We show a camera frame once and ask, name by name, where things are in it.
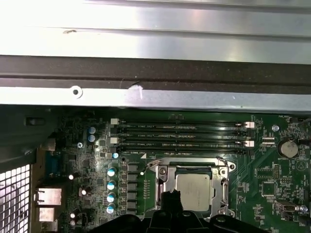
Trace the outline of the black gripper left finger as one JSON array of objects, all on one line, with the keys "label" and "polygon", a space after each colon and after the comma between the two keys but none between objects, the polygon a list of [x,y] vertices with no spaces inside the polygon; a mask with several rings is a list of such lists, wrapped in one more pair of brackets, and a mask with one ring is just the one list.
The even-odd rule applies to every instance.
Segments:
[{"label": "black gripper left finger", "polygon": [[164,192],[160,198],[160,209],[151,212],[140,220],[131,214],[122,215],[104,223],[92,230],[91,233],[171,233],[172,232],[172,192]]}]

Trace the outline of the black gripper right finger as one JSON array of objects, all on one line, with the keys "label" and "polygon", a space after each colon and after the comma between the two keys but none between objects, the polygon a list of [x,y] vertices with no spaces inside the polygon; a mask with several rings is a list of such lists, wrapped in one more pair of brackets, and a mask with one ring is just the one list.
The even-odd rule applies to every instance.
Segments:
[{"label": "black gripper right finger", "polygon": [[172,233],[264,233],[258,227],[226,215],[216,215],[209,221],[199,217],[194,211],[184,210],[181,192],[170,192],[170,213]]}]

